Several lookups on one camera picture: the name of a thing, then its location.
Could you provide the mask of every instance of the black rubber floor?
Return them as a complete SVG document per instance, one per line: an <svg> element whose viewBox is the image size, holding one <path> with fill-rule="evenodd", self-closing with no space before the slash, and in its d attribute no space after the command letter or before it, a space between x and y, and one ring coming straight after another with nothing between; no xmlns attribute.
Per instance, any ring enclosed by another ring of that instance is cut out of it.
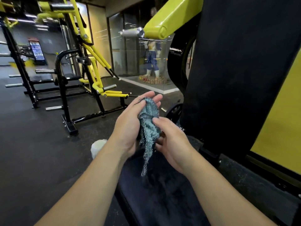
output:
<svg viewBox="0 0 301 226"><path fill-rule="evenodd" d="M32 109L23 87L4 87L20 79L9 79L10 68L0 68L0 225L31 226L85 171L92 160L91 144L111 135L121 111L77 124L79 135L68 138L62 111L45 111L61 105L60 99L40 102L40 108ZM113 80L106 79L107 84ZM133 95L147 91L124 81L117 84L117 90ZM101 99L106 109L119 105L117 98ZM167 94L162 106L168 108L178 99L183 99L179 91ZM68 98L68 103L72 118L99 111L89 95ZM115 198L105 225L128 225Z"/></svg>

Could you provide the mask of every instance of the person's right hand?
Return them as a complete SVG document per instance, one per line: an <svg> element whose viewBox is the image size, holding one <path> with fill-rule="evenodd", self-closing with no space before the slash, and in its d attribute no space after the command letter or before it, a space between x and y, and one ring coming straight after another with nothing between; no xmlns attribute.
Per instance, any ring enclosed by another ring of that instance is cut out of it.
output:
<svg viewBox="0 0 301 226"><path fill-rule="evenodd" d="M153 123L165 134L157 140L156 150L165 156L173 168L185 175L196 150L189 143L185 133L171 120L159 117L153 118Z"/></svg>

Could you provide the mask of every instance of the blue towel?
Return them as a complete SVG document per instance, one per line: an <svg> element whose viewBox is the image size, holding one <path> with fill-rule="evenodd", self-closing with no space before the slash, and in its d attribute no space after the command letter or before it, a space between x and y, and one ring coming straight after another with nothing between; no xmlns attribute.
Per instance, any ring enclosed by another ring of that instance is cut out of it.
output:
<svg viewBox="0 0 301 226"><path fill-rule="evenodd" d="M140 121L140 145L145 147L144 165L141 176L145 176L147 172L148 160L153 154L156 140L160 137L161 130L153 124L152 119L159 117L159 109L151 98L142 98L139 102L145 100L146 105L138 115Z"/></svg>

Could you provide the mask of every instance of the anime figure statue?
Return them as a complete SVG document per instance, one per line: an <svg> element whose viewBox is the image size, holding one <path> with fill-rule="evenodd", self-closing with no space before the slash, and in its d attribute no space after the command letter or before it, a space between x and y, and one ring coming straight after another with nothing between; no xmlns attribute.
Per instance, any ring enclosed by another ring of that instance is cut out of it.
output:
<svg viewBox="0 0 301 226"><path fill-rule="evenodd" d="M161 47L160 43L156 43L156 41L148 41L147 44L144 44L144 47L148 49L147 62L146 62L146 77L151 75L152 69L155 71L156 79L159 78L160 70L157 65L156 58L160 57Z"/></svg>

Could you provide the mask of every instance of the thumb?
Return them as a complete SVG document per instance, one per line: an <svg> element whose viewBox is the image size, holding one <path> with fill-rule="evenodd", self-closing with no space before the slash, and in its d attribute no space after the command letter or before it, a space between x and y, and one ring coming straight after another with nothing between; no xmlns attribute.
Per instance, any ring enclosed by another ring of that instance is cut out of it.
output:
<svg viewBox="0 0 301 226"><path fill-rule="evenodd" d="M138 116L138 114L141 112L141 110L144 108L146 102L145 100L142 100L138 104L135 104L131 109L131 113L134 114L135 116Z"/></svg>
<svg viewBox="0 0 301 226"><path fill-rule="evenodd" d="M165 118L165 117L160 117L160 118L153 118L153 123L161 129L166 135L171 134L172 130L174 129L175 124Z"/></svg>

